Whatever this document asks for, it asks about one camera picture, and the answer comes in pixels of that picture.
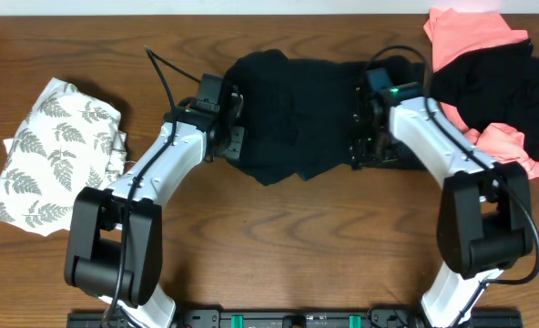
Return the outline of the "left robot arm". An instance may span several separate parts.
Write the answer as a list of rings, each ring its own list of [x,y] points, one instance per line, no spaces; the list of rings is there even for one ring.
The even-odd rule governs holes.
[[[76,196],[66,283],[106,302],[102,313],[71,313],[70,327],[173,327],[177,305],[158,281],[163,209],[205,159],[237,159],[244,129],[239,88],[204,77],[195,97],[174,104],[152,146],[122,177]]]

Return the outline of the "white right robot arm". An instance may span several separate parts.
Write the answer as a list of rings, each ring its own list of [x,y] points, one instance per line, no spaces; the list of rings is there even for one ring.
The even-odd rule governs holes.
[[[436,228],[442,266],[414,313],[372,310],[373,327],[520,327],[517,311],[477,311],[493,285],[519,286],[539,272],[539,232],[528,178],[468,141],[418,83],[367,79],[350,151],[356,167],[394,167],[407,148],[432,174],[442,195]]]

